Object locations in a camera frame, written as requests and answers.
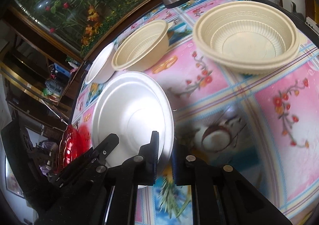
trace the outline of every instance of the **beige bowl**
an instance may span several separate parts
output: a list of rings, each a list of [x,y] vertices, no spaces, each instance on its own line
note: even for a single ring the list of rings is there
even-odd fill
[[[241,73],[274,71],[299,51],[299,33],[291,19],[274,7],[252,1],[208,10],[195,23],[193,39],[205,56]]]
[[[154,20],[132,33],[117,49],[112,60],[116,71],[144,71],[156,64],[168,50],[167,30],[173,23]]]

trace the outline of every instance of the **printed flower pattern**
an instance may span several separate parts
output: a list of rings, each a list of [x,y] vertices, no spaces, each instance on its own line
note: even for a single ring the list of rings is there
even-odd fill
[[[197,8],[197,9],[194,9],[194,10],[192,11],[192,13],[195,15],[195,17],[200,17],[200,16],[202,15],[202,13],[204,13],[204,12],[202,11],[202,9],[203,9],[203,8],[206,8],[206,7],[210,6],[210,5],[213,5],[213,4],[214,4],[214,3],[205,4],[205,5],[203,5],[203,6],[199,7],[199,8]]]
[[[201,56],[199,59],[197,59],[197,52],[193,51],[191,56],[195,60],[196,64],[195,66],[197,68],[200,68],[201,73],[196,77],[196,80],[186,80],[186,88],[184,92],[181,93],[174,93],[172,91],[172,88],[170,87],[168,90],[172,92],[177,98],[180,98],[182,95],[185,95],[187,98],[190,97],[190,95],[195,92],[197,89],[200,90],[201,88],[206,87],[208,84],[210,84],[213,81],[213,78],[211,76],[211,73],[213,71],[210,71],[207,69],[206,63],[203,61],[203,56]]]
[[[309,87],[308,79],[305,78],[303,80],[303,86],[298,86],[298,81],[296,80],[295,85],[290,86],[286,91],[280,92],[279,95],[276,95],[273,97],[273,104],[275,106],[275,112],[278,114],[278,119],[282,120],[283,124],[283,136],[289,136],[291,142],[291,146],[297,146],[300,148],[309,148],[309,142],[306,140],[304,145],[299,145],[296,141],[296,139],[292,135],[292,125],[297,123],[299,121],[299,118],[292,114],[290,115],[290,103],[288,102],[289,96],[292,96],[293,94],[295,96],[299,95],[299,91],[305,89],[306,87]]]

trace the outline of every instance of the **bowl rim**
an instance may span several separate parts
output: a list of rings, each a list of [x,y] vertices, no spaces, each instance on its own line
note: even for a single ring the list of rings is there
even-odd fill
[[[154,43],[145,51],[143,51],[141,54],[139,54],[137,57],[134,57],[133,59],[131,59],[130,61],[124,63],[124,64],[117,64],[117,58],[119,56],[119,54],[122,52],[124,46],[132,39],[136,38],[136,35],[138,35],[139,32],[143,31],[144,28],[153,25],[153,24],[162,24],[164,29],[162,31],[162,33],[159,35],[159,37],[154,41]],[[138,30],[136,30],[135,32],[133,32],[131,35],[129,35],[124,42],[119,46],[119,48],[117,49],[117,51],[115,52],[113,59],[112,59],[112,67],[117,70],[123,70],[126,68],[131,67],[132,65],[134,65],[135,63],[137,63],[139,60],[141,60],[142,58],[144,58],[149,52],[151,52],[158,44],[160,41],[162,41],[162,39],[165,37],[167,31],[169,29],[169,24],[164,21],[164,20],[153,20],[147,24],[145,24],[144,26],[140,27]]]
[[[280,17],[284,22],[287,23],[288,28],[291,31],[292,35],[292,41],[291,45],[286,48],[286,51],[279,56],[276,56],[274,58],[265,59],[263,61],[260,60],[240,60],[236,59],[233,60],[231,58],[228,58],[227,56],[215,52],[210,46],[208,46],[202,37],[202,35],[199,33],[199,29],[204,24],[204,21],[207,19],[208,15],[211,15],[212,13],[219,12],[221,10],[224,10],[227,7],[257,7],[263,10],[268,10],[272,14],[276,13],[277,17]],[[203,54],[205,54],[207,57],[215,60],[218,63],[222,63],[229,67],[234,67],[238,69],[254,69],[254,70],[260,70],[260,69],[273,69],[275,67],[280,67],[282,65],[285,65],[286,63],[290,62],[290,60],[295,57],[299,51],[299,33],[297,30],[297,27],[292,22],[292,20],[285,15],[283,12],[277,10],[276,8],[259,3],[254,1],[237,1],[237,2],[229,2],[225,4],[220,4],[207,12],[203,14],[199,20],[195,23],[193,28],[193,39],[197,45],[197,47],[200,49]]]
[[[115,44],[113,42],[109,43],[105,48],[102,49],[102,51],[98,54],[96,59],[93,61],[89,72],[87,73],[87,76],[85,77],[84,83],[87,85],[91,83],[95,77],[102,71],[104,68],[106,62],[110,59],[110,55],[112,54],[112,51],[114,49]],[[101,60],[101,58],[105,56],[105,59],[103,60],[103,63],[101,64],[100,69],[96,72],[95,75],[90,76],[92,74],[93,68],[97,65],[97,63]]]
[[[168,162],[169,158],[172,154],[173,142],[174,142],[173,112],[172,112],[169,100],[168,100],[164,90],[161,88],[161,86],[152,77],[150,77],[147,74],[142,73],[142,72],[136,72],[136,71],[125,72],[125,73],[115,77],[113,80],[111,80],[106,85],[106,87],[103,89],[98,100],[96,101],[95,108],[94,108],[93,115],[92,115],[92,138],[91,138],[92,147],[95,148],[97,146],[97,145],[94,145],[94,136],[97,136],[97,134],[98,134],[96,118],[98,117],[97,114],[100,112],[100,110],[97,110],[97,108],[98,108],[97,106],[103,105],[105,103],[105,100],[112,95],[112,91],[104,100],[102,99],[103,95],[106,92],[108,92],[109,89],[116,82],[118,82],[119,80],[126,78],[126,77],[133,77],[133,78],[136,78],[137,80],[140,80],[141,83],[145,84],[148,88],[150,88],[150,90],[153,92],[154,96],[157,98],[159,104],[161,105],[163,116],[164,116],[164,122],[165,122],[165,124],[166,124],[166,121],[167,121],[167,123],[169,123],[168,127],[165,126],[165,140],[167,138],[170,138],[170,142],[169,142],[169,144],[165,144],[165,141],[164,141],[162,154],[159,156],[159,163],[163,162],[163,161]],[[163,158],[164,148],[167,150],[167,153],[168,153],[168,157],[166,159]],[[166,167],[166,165],[162,166],[161,169],[158,168],[158,173],[162,173],[162,171],[165,169],[165,167]]]

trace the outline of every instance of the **green leaf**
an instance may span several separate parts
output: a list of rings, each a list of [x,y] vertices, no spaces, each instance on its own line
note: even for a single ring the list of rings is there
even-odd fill
[[[61,1],[60,1],[60,0],[56,0],[56,1],[54,2],[54,6],[55,6],[55,7],[60,7],[60,6],[61,6]]]
[[[51,7],[51,12],[52,12],[53,14],[55,14],[55,12],[56,12],[56,7],[55,7],[55,6],[52,6],[52,7]]]

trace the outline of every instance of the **tablecloth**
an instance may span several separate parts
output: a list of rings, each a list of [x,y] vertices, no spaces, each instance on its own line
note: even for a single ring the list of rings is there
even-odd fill
[[[258,76],[234,73],[204,57],[192,40],[194,23],[210,8],[233,1],[240,0],[191,0],[174,9],[162,5],[120,34],[115,47],[152,20],[173,22],[168,53],[145,73],[170,101],[176,137],[210,164],[234,166],[296,224],[318,202],[319,50],[301,34],[295,60]],[[81,88],[72,124],[85,137],[91,135],[94,107],[107,83]],[[231,133],[227,147],[199,151],[203,133],[220,125]],[[86,143],[91,147],[90,139]],[[173,185],[168,173],[155,186],[138,190],[136,224],[192,224],[190,190]]]

